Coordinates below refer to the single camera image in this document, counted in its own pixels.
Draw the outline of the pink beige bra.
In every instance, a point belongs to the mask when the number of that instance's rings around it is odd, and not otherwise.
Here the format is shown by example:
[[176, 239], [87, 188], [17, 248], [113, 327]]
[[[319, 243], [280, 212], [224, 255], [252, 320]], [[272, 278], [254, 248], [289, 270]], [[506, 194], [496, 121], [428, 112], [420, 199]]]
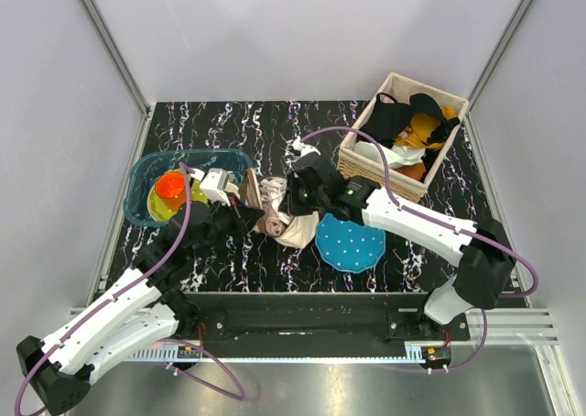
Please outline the pink beige bra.
[[288, 224], [281, 219], [278, 211], [272, 205], [264, 206], [263, 210], [264, 215], [259, 220], [257, 226], [259, 232], [271, 237], [282, 236], [288, 228]]

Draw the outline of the cream round laundry bag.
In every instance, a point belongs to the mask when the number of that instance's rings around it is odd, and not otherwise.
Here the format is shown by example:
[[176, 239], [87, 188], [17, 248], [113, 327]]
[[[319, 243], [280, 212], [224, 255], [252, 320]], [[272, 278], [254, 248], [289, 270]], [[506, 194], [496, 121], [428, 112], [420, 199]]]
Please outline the cream round laundry bag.
[[[240, 187], [239, 193], [244, 198], [245, 204], [249, 207], [263, 209], [259, 179], [254, 169], [247, 169], [244, 173], [244, 184]], [[271, 237], [282, 246], [294, 247], [297, 249], [305, 248], [315, 237], [316, 229], [320, 221], [319, 214], [314, 212], [305, 216], [292, 216], [286, 213], [285, 209], [279, 207], [279, 216], [288, 224], [285, 233], [280, 237]], [[254, 231], [259, 234], [258, 223]]]

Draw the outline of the white bra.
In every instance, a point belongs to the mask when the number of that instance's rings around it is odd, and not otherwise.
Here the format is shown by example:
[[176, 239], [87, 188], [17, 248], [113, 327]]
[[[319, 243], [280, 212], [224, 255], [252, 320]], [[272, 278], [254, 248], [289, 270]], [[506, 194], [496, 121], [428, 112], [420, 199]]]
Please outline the white bra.
[[279, 212], [280, 204], [287, 193], [288, 182], [282, 177], [266, 177], [259, 183], [261, 202], [265, 207], [270, 207], [274, 212]]

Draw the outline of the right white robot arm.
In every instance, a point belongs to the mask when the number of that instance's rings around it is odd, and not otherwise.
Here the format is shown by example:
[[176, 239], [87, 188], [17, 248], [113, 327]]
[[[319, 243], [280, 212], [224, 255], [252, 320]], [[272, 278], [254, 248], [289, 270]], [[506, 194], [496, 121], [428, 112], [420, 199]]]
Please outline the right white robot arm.
[[470, 309], [497, 306], [516, 260], [502, 224], [493, 218], [452, 218], [401, 197], [362, 176], [346, 179], [331, 161], [310, 152], [288, 173], [285, 205], [292, 214], [321, 211], [399, 235], [445, 259], [456, 274], [428, 296], [416, 316], [418, 333], [436, 339]]

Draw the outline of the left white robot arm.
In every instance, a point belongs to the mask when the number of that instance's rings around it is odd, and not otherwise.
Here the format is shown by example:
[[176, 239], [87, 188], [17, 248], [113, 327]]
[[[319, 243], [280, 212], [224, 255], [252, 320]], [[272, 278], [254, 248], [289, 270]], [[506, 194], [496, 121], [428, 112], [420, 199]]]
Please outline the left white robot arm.
[[43, 411], [61, 415], [139, 349], [196, 334], [199, 309], [180, 289], [196, 253], [229, 236], [248, 235], [263, 214], [237, 200], [213, 208], [183, 204], [109, 290], [59, 330], [43, 338], [30, 335], [17, 345], [21, 388], [34, 389]]

